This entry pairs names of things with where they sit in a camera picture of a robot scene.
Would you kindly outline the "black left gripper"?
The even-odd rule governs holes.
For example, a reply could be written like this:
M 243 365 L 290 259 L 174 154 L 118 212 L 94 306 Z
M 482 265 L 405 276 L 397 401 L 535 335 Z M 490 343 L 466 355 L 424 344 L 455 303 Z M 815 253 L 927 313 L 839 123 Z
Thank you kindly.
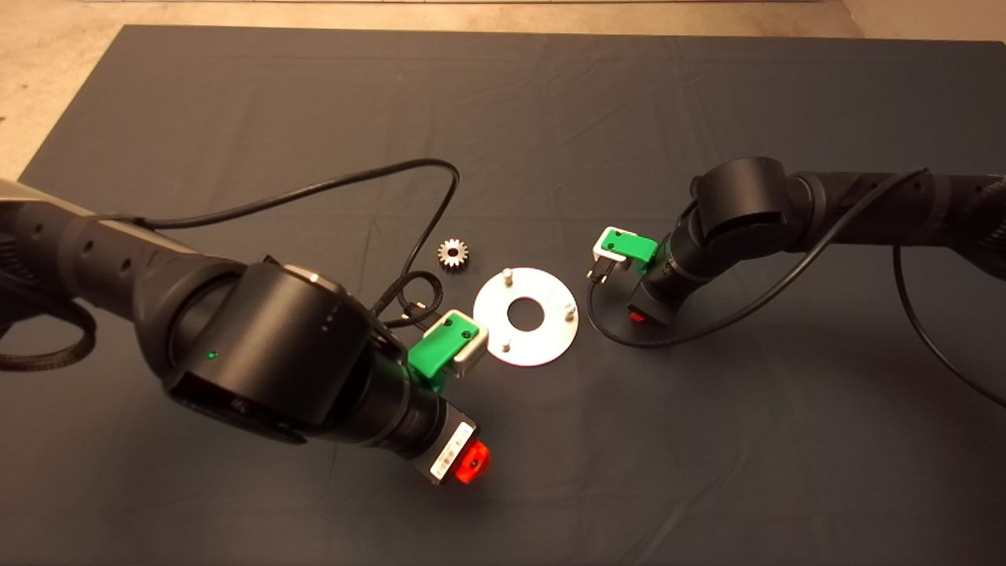
M 477 434 L 474 420 L 441 395 L 417 395 L 406 409 L 405 459 L 430 483 L 454 471 L 460 483 L 473 483 L 491 465 Z

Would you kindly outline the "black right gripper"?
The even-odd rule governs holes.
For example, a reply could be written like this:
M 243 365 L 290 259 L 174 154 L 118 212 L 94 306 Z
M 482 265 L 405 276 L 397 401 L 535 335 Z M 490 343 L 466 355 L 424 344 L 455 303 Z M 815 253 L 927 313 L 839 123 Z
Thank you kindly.
M 629 318 L 633 322 L 650 325 L 674 325 L 677 319 L 677 302 L 666 300 L 654 290 L 646 278 L 641 278 L 626 301 Z

